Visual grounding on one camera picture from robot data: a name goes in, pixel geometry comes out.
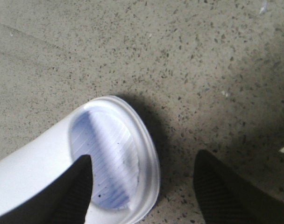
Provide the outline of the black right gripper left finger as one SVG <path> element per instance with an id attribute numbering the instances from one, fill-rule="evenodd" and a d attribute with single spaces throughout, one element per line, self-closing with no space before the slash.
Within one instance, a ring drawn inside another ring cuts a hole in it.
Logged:
<path id="1" fill-rule="evenodd" d="M 80 156 L 55 181 L 0 216 L 0 224 L 83 224 L 92 196 L 92 161 Z"/>

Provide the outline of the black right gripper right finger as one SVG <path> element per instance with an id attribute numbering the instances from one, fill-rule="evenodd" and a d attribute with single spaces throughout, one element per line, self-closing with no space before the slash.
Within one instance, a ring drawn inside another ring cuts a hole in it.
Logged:
<path id="1" fill-rule="evenodd" d="M 196 154 L 193 186 L 207 224 L 284 224 L 284 202 L 241 178 L 206 150 Z"/>

